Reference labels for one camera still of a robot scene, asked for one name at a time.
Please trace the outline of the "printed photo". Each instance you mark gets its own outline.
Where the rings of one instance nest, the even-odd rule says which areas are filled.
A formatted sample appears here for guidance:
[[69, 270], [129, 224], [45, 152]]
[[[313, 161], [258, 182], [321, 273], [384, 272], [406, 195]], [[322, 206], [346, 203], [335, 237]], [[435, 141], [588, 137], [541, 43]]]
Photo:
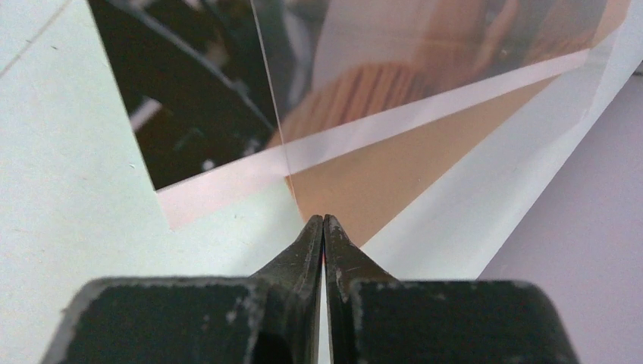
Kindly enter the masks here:
[[629, 1], [91, 1], [168, 224], [579, 69]]

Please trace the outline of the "brown backing board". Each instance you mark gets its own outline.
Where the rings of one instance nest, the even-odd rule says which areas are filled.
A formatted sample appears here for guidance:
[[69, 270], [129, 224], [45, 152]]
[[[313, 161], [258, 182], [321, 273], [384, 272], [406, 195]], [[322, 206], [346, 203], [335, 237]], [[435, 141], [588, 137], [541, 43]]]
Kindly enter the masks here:
[[363, 246], [552, 82], [516, 89], [289, 178], [303, 220], [334, 215]]

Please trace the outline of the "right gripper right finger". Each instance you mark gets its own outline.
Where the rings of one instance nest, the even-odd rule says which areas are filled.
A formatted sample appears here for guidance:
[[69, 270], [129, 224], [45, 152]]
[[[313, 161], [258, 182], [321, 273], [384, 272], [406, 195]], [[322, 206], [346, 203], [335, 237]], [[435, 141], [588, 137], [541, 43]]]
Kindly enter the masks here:
[[324, 219], [333, 363], [576, 363], [550, 298], [526, 281], [403, 281]]

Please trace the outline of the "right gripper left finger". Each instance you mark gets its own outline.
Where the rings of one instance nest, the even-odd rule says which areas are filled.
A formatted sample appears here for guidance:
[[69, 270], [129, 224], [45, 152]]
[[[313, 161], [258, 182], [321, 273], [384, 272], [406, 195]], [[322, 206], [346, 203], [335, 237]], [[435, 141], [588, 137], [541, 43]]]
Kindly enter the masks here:
[[315, 363], [324, 220], [246, 277], [109, 277], [64, 311], [44, 363]]

